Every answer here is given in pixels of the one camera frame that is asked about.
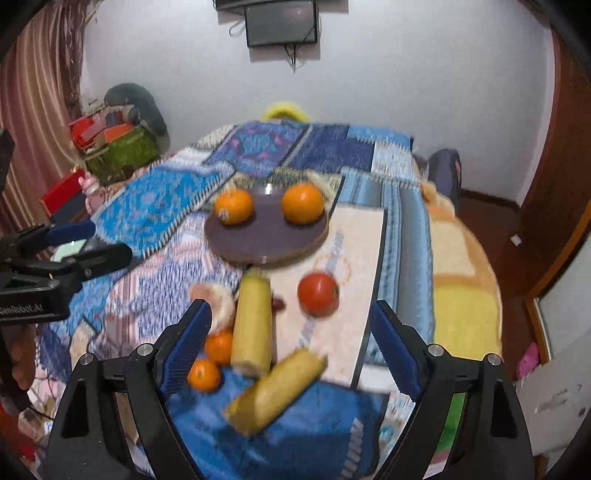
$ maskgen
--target gray pillow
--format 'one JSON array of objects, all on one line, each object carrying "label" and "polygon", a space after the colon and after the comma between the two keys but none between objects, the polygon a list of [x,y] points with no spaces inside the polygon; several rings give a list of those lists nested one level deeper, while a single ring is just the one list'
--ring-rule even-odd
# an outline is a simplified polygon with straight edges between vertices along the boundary
[{"label": "gray pillow", "polygon": [[167,133],[166,123],[156,106],[154,97],[136,83],[121,83],[109,89],[105,95],[105,105],[134,105],[137,107],[139,120],[144,120],[154,135],[162,137]]}]

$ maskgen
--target blue cloth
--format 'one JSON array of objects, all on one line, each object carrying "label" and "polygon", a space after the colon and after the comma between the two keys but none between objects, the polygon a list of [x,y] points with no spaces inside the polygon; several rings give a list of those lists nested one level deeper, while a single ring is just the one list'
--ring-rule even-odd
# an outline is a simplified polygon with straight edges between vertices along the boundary
[{"label": "blue cloth", "polygon": [[303,130],[303,125],[292,122],[245,123],[227,137],[206,163],[225,160],[239,172],[265,178],[285,160]]},{"label": "blue cloth", "polygon": [[203,394],[186,385],[167,408],[206,478],[231,480],[359,479],[377,467],[386,395],[317,381],[261,433],[246,439],[222,416],[252,380],[223,369],[223,386]]},{"label": "blue cloth", "polygon": [[149,257],[170,239],[180,222],[233,174],[228,164],[180,167],[164,161],[129,182],[93,216],[96,234],[123,242],[135,257]]},{"label": "blue cloth", "polygon": [[310,124],[301,145],[295,147],[286,167],[336,173],[341,167],[371,169],[374,144],[347,138],[348,125]]},{"label": "blue cloth", "polygon": [[[147,256],[162,247],[181,220],[199,208],[233,172],[226,163],[200,166],[187,160],[181,151],[153,166],[103,205],[93,217],[96,233],[107,242],[126,243],[136,257]],[[126,272],[123,269],[84,282],[70,301],[70,316],[44,327],[40,363],[52,377],[67,382],[72,373],[69,348],[74,332],[81,322],[101,332],[109,292]]]},{"label": "blue cloth", "polygon": [[[414,327],[425,343],[432,343],[433,257],[419,186],[354,168],[343,168],[341,173],[345,181],[339,202],[383,207],[387,212],[378,298],[386,300],[400,321]],[[385,365],[373,335],[365,363]]]},{"label": "blue cloth", "polygon": [[413,146],[413,138],[389,128],[368,127],[367,125],[351,125],[347,138],[356,138],[364,142],[397,143],[406,148]]},{"label": "blue cloth", "polygon": [[126,269],[123,269],[84,282],[82,289],[70,300],[70,316],[43,326],[39,339],[40,362],[53,378],[67,383],[72,374],[69,351],[72,335],[82,321],[86,321],[95,332],[102,330],[107,296],[125,272]]}]

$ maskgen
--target cable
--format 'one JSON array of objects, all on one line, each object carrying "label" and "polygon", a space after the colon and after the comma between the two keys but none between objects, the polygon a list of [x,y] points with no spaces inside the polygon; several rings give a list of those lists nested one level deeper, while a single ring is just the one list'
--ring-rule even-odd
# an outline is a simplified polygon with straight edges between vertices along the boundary
[{"label": "cable", "polygon": [[[232,33],[232,30],[240,24],[243,24],[243,25],[242,25],[242,28],[238,31],[238,33],[237,34]],[[246,28],[246,18],[242,17],[242,20],[238,20],[228,29],[228,35],[230,35],[232,38],[238,38],[240,35],[242,35],[245,28]]]},{"label": "cable", "polygon": [[314,32],[314,30],[317,30],[317,37],[316,37],[316,42],[315,43],[318,43],[320,41],[320,36],[322,35],[322,20],[320,19],[320,13],[319,12],[316,12],[316,16],[314,17],[314,25],[312,25],[312,27],[310,28],[310,30],[308,30],[308,33],[306,34],[306,36],[304,37],[304,39],[300,43],[297,43],[297,44],[294,43],[294,44],[284,45],[285,53],[287,53],[287,56],[290,59],[291,68],[294,71],[294,73],[298,69],[297,62],[296,62],[297,51],[300,49],[300,47],[301,47],[302,44],[305,44],[306,43],[306,40],[308,40],[308,37],[310,36],[310,34],[312,32]]},{"label": "cable", "polygon": [[32,411],[40,415],[41,417],[45,417],[47,420],[55,421],[55,418],[44,414],[42,411],[37,410],[35,407],[29,407]]}]

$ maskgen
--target tomato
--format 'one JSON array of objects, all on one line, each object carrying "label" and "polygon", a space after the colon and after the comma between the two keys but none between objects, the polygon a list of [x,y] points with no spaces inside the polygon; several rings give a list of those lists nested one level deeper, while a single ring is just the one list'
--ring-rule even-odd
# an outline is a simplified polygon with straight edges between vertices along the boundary
[{"label": "tomato", "polygon": [[339,285],[328,273],[312,272],[300,280],[297,298],[305,314],[328,317],[339,308]]}]

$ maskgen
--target curtain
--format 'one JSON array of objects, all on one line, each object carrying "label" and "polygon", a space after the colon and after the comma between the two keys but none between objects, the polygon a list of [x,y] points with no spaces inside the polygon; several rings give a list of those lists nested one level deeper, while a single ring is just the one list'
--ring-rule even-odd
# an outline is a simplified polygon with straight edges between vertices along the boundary
[{"label": "curtain", "polygon": [[15,142],[0,199],[0,228],[47,221],[39,198],[77,163],[68,124],[80,116],[79,85],[89,0],[53,1],[23,29],[0,64],[0,128]]}]

